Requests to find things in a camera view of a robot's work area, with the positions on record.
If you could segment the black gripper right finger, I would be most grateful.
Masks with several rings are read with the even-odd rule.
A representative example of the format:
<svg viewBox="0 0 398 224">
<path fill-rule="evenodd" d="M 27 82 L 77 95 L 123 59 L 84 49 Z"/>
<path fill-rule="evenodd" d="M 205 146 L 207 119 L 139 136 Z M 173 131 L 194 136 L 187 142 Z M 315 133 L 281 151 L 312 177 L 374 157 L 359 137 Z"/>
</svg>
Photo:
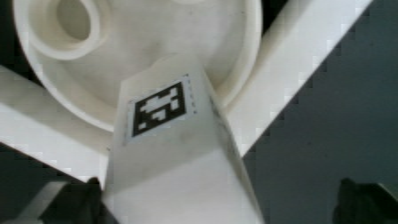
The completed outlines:
<svg viewBox="0 0 398 224">
<path fill-rule="evenodd" d="M 398 224 L 398 184 L 340 183 L 335 224 Z"/>
</svg>

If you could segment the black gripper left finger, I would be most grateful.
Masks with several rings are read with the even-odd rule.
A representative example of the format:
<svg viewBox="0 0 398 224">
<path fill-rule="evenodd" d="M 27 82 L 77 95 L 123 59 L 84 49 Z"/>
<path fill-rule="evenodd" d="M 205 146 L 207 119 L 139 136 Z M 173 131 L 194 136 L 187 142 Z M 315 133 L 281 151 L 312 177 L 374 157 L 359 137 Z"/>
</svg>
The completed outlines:
<svg viewBox="0 0 398 224">
<path fill-rule="evenodd" d="M 98 178 L 84 183 L 50 182 L 11 224 L 120 224 L 102 196 Z"/>
</svg>

